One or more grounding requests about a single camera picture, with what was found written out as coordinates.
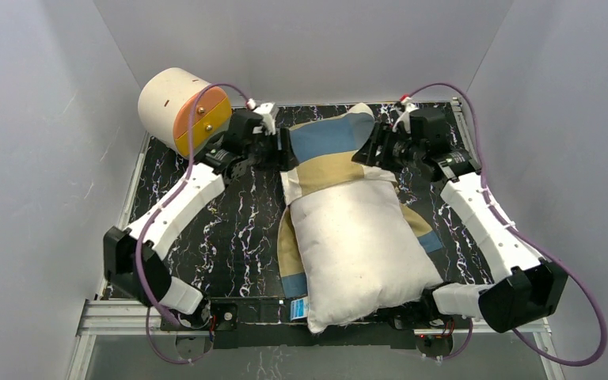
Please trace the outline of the white pillow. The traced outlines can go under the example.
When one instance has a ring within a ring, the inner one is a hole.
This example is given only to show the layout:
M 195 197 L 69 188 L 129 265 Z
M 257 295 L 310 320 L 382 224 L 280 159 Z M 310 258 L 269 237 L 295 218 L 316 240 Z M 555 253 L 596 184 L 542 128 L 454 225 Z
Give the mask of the white pillow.
M 389 181 L 338 184 L 293 201 L 289 211 L 313 334 L 416 301 L 443 282 Z

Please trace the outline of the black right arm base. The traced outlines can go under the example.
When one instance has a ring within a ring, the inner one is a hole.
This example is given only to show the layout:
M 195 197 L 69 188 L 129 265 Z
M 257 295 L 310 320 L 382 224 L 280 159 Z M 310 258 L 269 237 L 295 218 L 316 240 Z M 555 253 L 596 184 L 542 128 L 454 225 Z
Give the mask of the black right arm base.
M 400 306 L 379 309 L 376 315 L 380 321 L 396 330 L 433 330 L 433 333 L 416 332 L 416 346 L 423 359 L 431 359 L 437 363 L 461 355 L 473 336 L 473 321 L 469 319 L 464 322 L 462 316 L 441 313 L 431 294 Z M 455 348 L 453 335 L 457 322 L 461 322 L 461 327 L 466 326 L 468 329 L 461 345 Z

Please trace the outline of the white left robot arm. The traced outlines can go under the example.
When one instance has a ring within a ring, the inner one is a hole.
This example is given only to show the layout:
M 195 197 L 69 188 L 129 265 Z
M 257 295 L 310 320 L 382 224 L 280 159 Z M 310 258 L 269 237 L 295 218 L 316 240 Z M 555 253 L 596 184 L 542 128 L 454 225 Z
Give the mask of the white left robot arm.
M 182 230 L 250 169 L 300 169 L 306 158 L 332 143 L 357 149 L 374 125 L 373 112 L 364 103 L 340 118 L 298 128 L 270 131 L 267 125 L 272 120 L 266 111 L 235 111 L 225 130 L 195 151 L 192 165 L 148 212 L 123 229 L 110 228 L 103 237 L 107 281 L 161 315 L 173 311 L 173 320 L 196 317 L 204 325 L 211 312 L 208 297 L 172 275 L 164 263 Z

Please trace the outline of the blue beige white pillowcase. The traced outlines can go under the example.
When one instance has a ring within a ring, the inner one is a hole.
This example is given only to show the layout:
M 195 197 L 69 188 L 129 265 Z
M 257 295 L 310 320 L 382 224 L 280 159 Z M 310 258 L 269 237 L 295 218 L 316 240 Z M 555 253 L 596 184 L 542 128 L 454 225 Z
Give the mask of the blue beige white pillowcase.
M 298 128 L 309 123 L 293 127 Z M 338 184 L 358 180 L 389 181 L 397 192 L 397 178 L 393 173 L 352 161 L 352 155 L 359 148 L 351 150 L 345 142 L 334 142 L 330 147 L 306 158 L 302 168 L 292 169 L 281 175 L 286 208 L 279 224 L 277 253 L 283 291 L 288 298 L 307 295 L 306 274 L 289 211 L 293 201 Z M 426 254 L 429 256 L 431 252 L 440 249 L 441 242 L 429 223 L 402 203 L 401 208 Z

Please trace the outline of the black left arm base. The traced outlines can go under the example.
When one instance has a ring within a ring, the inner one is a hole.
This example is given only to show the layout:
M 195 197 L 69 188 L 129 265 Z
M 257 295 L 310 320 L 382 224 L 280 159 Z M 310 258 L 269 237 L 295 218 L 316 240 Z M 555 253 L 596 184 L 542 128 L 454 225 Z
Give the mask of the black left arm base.
M 200 344 L 202 353 L 207 354 L 213 348 L 218 332 L 232 332 L 238 326 L 238 304 L 219 298 L 205 298 L 193 314 L 175 310 L 172 314 L 178 325 L 162 318 L 160 330 L 183 333 L 182 337 L 176 338 L 176 346 L 182 355 L 189 358 L 192 358 L 193 343 Z

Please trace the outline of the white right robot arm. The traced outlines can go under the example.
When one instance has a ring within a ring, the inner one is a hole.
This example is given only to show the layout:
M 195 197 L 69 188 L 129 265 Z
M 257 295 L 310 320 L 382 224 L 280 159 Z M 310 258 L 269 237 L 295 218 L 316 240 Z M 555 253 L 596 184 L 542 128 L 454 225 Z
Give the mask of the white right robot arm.
M 437 185 L 491 269 L 491 285 L 447 283 L 426 290 L 427 311 L 435 317 L 481 318 L 498 333 L 554 314 L 568 275 L 514 236 L 509 222 L 496 218 L 496 205 L 481 185 L 481 165 L 468 150 L 453 147 L 448 132 L 439 109 L 423 108 L 403 113 L 395 126 L 377 122 L 367 142 L 369 164 L 393 171 L 417 168 Z

